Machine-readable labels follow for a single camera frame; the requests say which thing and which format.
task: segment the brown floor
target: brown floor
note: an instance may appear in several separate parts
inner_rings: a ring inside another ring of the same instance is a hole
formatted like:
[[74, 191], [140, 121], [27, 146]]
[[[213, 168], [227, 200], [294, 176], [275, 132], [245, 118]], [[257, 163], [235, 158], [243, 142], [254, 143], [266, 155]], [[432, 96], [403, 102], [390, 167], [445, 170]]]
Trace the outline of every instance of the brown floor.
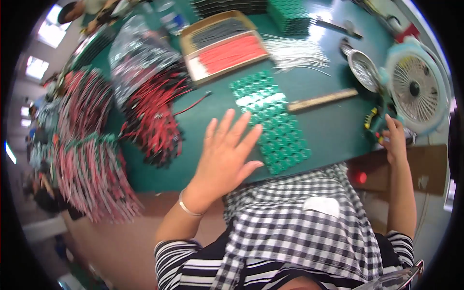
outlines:
[[[145, 206], [144, 216], [134, 223], [93, 224], [88, 218], [72, 221], [64, 214], [75, 241], [75, 251], [119, 290], [153, 290], [156, 287], [154, 235], [164, 215], [175, 204], [178, 193], [138, 195]], [[226, 229], [222, 219], [224, 206], [218, 200], [200, 223], [195, 239], [207, 246]]]

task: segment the red cap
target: red cap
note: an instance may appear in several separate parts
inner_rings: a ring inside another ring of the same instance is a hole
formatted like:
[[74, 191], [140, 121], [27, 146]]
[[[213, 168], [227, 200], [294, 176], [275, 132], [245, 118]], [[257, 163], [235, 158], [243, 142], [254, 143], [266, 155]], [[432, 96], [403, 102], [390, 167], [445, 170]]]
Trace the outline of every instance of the red cap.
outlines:
[[365, 172], [357, 172], [354, 180], [356, 183], [365, 183], [367, 180], [367, 174]]

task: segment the white wire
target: white wire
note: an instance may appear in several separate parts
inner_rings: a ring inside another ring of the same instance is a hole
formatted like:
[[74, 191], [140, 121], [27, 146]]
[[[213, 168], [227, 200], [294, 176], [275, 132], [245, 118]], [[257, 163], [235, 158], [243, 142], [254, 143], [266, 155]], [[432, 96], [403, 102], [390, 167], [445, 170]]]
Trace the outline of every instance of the white wire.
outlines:
[[316, 42], [305, 39], [289, 39], [264, 33], [262, 35], [265, 37], [263, 44], [271, 60], [276, 64], [274, 69], [279, 69], [276, 73], [288, 72], [294, 67], [304, 67], [331, 76], [315, 68], [328, 67], [330, 62]]

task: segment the striped shirt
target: striped shirt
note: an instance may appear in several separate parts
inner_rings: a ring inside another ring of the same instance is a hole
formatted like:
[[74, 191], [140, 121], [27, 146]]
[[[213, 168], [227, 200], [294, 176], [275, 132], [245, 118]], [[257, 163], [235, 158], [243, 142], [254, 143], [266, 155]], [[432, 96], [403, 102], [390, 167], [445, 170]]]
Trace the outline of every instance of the striped shirt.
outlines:
[[[228, 234], [229, 230], [206, 248], [194, 240], [160, 242], [155, 248], [158, 289], [209, 289], [221, 266]], [[395, 231], [386, 236], [375, 236], [382, 257], [383, 275], [413, 266], [410, 237]], [[323, 290], [350, 290], [362, 284], [314, 269], [258, 259], [246, 261], [239, 284], [245, 289], [276, 290], [300, 276], [313, 280]]]

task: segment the cardboard box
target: cardboard box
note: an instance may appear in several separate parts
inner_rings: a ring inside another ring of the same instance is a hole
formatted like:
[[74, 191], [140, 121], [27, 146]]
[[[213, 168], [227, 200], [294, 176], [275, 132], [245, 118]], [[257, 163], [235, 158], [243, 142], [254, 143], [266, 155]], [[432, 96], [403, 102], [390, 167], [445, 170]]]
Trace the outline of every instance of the cardboard box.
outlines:
[[215, 73], [213, 73], [213, 74], [211, 74], [211, 75], [208, 75], [208, 76], [206, 76], [206, 77], [203, 77], [203, 78], [197, 78], [197, 77], [196, 77], [195, 71], [192, 69], [192, 67], [191, 67], [191, 65], [190, 65], [190, 61], [191, 61], [193, 58], [197, 57], [197, 56], [198, 56], [200, 53], [202, 53], [202, 52], [205, 52], [205, 51], [207, 51], [207, 50], [210, 50], [210, 49], [212, 49], [212, 48], [215, 48], [215, 47], [217, 47], [217, 46], [220, 46], [220, 45], [223, 45], [223, 44], [225, 44], [225, 43], [231, 42], [231, 41], [233, 41], [233, 40], [235, 40], [235, 39], [237, 39], [237, 38], [244, 37], [244, 36], [249, 35], [249, 34], [255, 36], [255, 37], [258, 39], [258, 43], [259, 43], [259, 45], [261, 46], [261, 48], [262, 48], [264, 51], [266, 51], [266, 48], [265, 48], [264, 45], [263, 45], [263, 39], [261, 38], [261, 36], [259, 35], [259, 33], [256, 32], [255, 30], [250, 30], [250, 31], [246, 31], [246, 32], [243, 32], [243, 33], [240, 33], [240, 34], [237, 34], [237, 35], [228, 37], [228, 38], [226, 38], [226, 39], [220, 40], [220, 41], [218, 41], [218, 42], [216, 42], [216, 43], [213, 43], [213, 44], [211, 44], [211, 45], [205, 46], [205, 47], [203, 47], [202, 49], [199, 49], [199, 50], [197, 50], [197, 51], [195, 51], [195, 52], [192, 52], [192, 53], [186, 55], [186, 56], [184, 57], [184, 59], [185, 59], [185, 64], [186, 64], [186, 66], [187, 66], [188, 73], [190, 74], [190, 77], [192, 78], [192, 80], [193, 80], [193, 82], [195, 83], [195, 85], [203, 84], [203, 83], [205, 83], [205, 82], [207, 82], [207, 81], [212, 80], [212, 79], [215, 78], [215, 77], [219, 77], [219, 76], [221, 76], [221, 75], [223, 75], [223, 74], [225, 74], [225, 73], [228, 73], [228, 72], [230, 72], [230, 71], [236, 70], [236, 69], [241, 68], [241, 67], [243, 67], [243, 66], [246, 66], [246, 65], [249, 65], [249, 64], [252, 64], [252, 63], [255, 63], [255, 62], [258, 62], [258, 61], [260, 61], [260, 60], [263, 60], [263, 59], [268, 58], [268, 57], [269, 57], [269, 54], [266, 52], [266, 53], [264, 53], [264, 54], [261, 55], [261, 56], [258, 56], [258, 57], [251, 58], [251, 59], [249, 59], [249, 60], [243, 61], [243, 62], [241, 62], [241, 63], [239, 63], [239, 64], [236, 64], [236, 65], [233, 65], [233, 66], [231, 66], [231, 67], [225, 68], [225, 69], [223, 69], [223, 70], [220, 70], [220, 71], [218, 71], [218, 72], [215, 72]]
[[[443, 196], [445, 193], [448, 151], [446, 144], [412, 146], [407, 149], [415, 191]], [[387, 151], [378, 150], [347, 161], [348, 168], [367, 174], [363, 184], [353, 183], [354, 188], [379, 194], [384, 201], [390, 199], [391, 168]]]
[[218, 22], [224, 21], [226, 19], [235, 18], [236, 20], [242, 22], [248, 30], [256, 30], [256, 26], [251, 22], [243, 13], [238, 10], [231, 10], [226, 12], [221, 12], [216, 15], [207, 17], [198, 22], [193, 23], [189, 27], [182, 30], [180, 33], [180, 49], [182, 54], [188, 55], [195, 52], [197, 49], [192, 42], [192, 35], [205, 30], [211, 25], [214, 25]]

